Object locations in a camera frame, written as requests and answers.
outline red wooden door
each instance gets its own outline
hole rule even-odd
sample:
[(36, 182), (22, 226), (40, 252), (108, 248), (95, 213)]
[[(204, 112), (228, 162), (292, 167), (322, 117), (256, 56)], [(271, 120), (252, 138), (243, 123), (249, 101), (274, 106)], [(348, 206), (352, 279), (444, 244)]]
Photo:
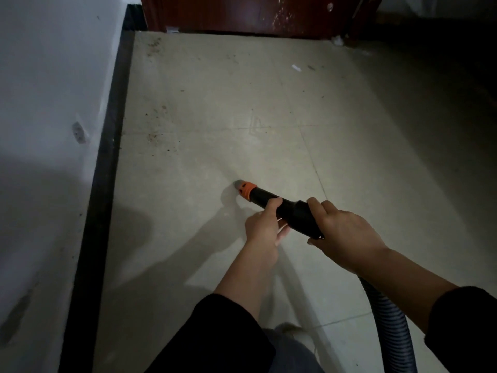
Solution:
[(224, 31), (283, 37), (340, 34), (359, 0), (142, 0), (149, 30)]

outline black vacuum wand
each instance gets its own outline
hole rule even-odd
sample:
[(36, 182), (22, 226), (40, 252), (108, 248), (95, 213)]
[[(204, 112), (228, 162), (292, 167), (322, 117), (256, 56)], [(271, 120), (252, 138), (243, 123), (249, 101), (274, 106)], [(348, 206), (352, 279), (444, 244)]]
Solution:
[[(265, 208), (270, 199), (279, 197), (258, 188), (255, 184), (238, 180), (235, 182), (239, 194), (248, 201)], [(308, 204), (305, 201), (283, 199), (276, 211), (278, 218), (285, 220), (297, 232), (313, 238), (324, 238)], [(383, 368), (386, 373), (417, 372), (413, 342), (404, 313), (370, 283), (359, 278), (373, 311), (380, 339)]]

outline debris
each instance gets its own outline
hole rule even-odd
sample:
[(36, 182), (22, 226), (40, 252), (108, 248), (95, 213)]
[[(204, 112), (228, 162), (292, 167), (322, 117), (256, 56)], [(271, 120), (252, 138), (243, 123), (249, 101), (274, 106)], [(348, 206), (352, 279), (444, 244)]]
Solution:
[(341, 38), (341, 36), (337, 35), (336, 37), (332, 38), (332, 43), (335, 46), (343, 46), (343, 39)]

